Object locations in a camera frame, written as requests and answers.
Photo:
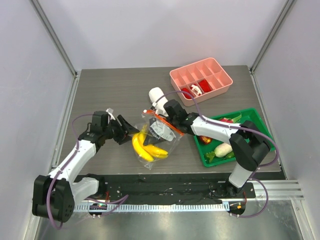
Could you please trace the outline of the dark red fake food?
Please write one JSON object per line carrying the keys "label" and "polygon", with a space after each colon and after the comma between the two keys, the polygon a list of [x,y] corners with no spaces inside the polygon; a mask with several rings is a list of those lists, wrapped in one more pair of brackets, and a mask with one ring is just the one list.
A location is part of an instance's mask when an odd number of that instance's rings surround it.
{"label": "dark red fake food", "polygon": [[211,137],[207,137],[207,136],[198,136],[199,141],[203,144],[203,145],[208,145],[212,142],[212,138]]}

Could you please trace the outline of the yellow fake banana bunch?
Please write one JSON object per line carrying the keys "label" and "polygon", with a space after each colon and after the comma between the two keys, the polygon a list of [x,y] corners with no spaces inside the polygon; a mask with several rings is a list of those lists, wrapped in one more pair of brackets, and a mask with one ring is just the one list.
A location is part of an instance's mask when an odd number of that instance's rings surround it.
{"label": "yellow fake banana bunch", "polygon": [[140,132],[135,133],[132,137],[131,143],[134,151],[137,153],[138,157],[147,161],[153,162],[157,159],[165,159],[168,157],[169,153],[159,148],[155,145],[148,144],[143,145],[147,137],[147,124],[143,125]]}

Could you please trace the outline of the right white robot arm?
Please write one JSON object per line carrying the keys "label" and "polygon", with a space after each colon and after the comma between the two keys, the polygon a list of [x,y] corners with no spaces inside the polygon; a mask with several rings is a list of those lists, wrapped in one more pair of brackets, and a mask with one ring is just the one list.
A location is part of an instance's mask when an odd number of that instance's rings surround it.
{"label": "right white robot arm", "polygon": [[244,191],[244,185],[256,172],[271,150],[272,139],[260,132],[252,121],[226,123],[210,119],[199,113],[188,113],[176,100],[167,101],[163,107],[166,115],[159,115],[154,103],[145,114],[159,117],[164,124],[183,134],[204,136],[229,144],[235,154],[236,165],[226,181],[226,193],[233,198]]}

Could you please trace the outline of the clear orange zip top bag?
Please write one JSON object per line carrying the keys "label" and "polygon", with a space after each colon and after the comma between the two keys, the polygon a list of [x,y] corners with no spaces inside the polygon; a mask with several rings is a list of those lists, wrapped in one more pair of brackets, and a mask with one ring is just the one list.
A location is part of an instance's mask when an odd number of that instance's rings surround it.
{"label": "clear orange zip top bag", "polygon": [[137,159],[150,170],[171,155],[185,134],[152,109],[145,109],[141,117],[143,122],[136,125],[138,132],[132,136],[131,144]]}

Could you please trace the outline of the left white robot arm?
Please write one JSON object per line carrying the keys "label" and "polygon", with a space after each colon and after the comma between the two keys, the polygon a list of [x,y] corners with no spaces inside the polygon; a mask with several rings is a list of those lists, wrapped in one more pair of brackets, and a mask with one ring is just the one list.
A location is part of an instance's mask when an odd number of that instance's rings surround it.
{"label": "left white robot arm", "polygon": [[114,117],[111,109],[90,114],[91,121],[67,157],[47,175],[39,175],[33,183],[32,214],[46,218],[53,226],[67,222],[74,207],[86,198],[100,200],[107,192],[105,179],[87,174],[79,182],[76,178],[107,140],[122,145],[139,132],[122,115]]}

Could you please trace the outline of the green fake chili pepper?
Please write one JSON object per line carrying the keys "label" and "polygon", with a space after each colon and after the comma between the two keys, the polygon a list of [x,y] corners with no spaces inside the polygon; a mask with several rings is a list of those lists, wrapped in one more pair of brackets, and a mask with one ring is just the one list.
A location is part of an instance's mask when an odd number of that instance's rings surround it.
{"label": "green fake chili pepper", "polygon": [[232,158],[234,158],[234,157],[235,157],[235,153],[234,153],[233,151],[231,151],[230,153],[228,153],[228,154],[225,156],[226,159],[232,159]]}

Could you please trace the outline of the white fake radish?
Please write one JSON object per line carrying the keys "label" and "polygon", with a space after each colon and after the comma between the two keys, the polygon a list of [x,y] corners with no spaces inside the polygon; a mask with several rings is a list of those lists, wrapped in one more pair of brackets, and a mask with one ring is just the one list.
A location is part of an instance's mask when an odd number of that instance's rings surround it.
{"label": "white fake radish", "polygon": [[232,151],[233,149],[230,144],[222,143],[218,145],[213,151],[207,152],[204,156],[211,163],[214,158],[223,158]]}

